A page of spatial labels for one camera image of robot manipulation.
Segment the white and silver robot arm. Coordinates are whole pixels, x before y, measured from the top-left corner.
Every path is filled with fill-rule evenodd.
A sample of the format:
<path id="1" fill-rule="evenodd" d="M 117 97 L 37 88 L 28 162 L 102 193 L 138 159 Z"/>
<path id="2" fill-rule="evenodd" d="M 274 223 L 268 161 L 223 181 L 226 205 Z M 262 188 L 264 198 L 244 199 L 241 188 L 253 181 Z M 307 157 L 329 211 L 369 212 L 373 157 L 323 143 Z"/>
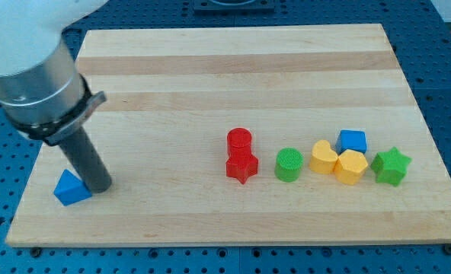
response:
<path id="1" fill-rule="evenodd" d="M 29 139 L 57 145 L 105 102 L 92 94 L 62 38 L 107 0 L 0 0 L 0 104 Z"/>

